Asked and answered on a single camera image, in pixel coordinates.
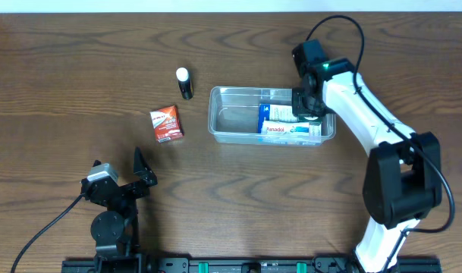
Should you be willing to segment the green round-logo box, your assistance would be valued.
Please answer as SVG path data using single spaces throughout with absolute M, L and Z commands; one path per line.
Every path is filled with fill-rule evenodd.
M 317 116 L 309 116 L 309 117 L 304 117 L 303 118 L 305 121 L 308 121 L 310 123 L 322 123 L 322 117 L 317 117 Z

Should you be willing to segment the large blue white medicine box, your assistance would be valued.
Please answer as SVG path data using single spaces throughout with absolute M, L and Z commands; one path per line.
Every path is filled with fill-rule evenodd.
M 258 133 L 260 133 L 263 121 L 307 122 L 310 125 L 310 135 L 302 137 L 320 137 L 322 135 L 322 123 L 310 123 L 293 115 L 290 105 L 261 104 L 259 106 Z

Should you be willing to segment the white Panadol box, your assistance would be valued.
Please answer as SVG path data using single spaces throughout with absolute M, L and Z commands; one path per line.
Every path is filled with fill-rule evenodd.
M 263 121 L 260 133 L 273 136 L 309 136 L 310 125 L 307 122 Z

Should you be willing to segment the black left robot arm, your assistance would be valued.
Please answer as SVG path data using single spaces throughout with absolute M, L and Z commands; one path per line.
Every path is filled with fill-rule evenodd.
M 96 272 L 145 272 L 146 258 L 139 253 L 137 200 L 149 195 L 157 178 L 140 148 L 134 151 L 137 180 L 118 185 L 118 173 L 109 163 L 95 161 L 81 181 L 81 194 L 93 204 L 106 208 L 90 227 L 96 242 Z

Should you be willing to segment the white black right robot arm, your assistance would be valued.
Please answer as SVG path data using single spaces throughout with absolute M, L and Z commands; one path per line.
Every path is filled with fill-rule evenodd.
M 302 80 L 292 93 L 294 114 L 335 113 L 368 155 L 363 200 L 370 218 L 347 270 L 397 270 L 407 236 L 420 232 L 419 222 L 442 201 L 439 141 L 399 121 L 346 58 L 293 57 Z

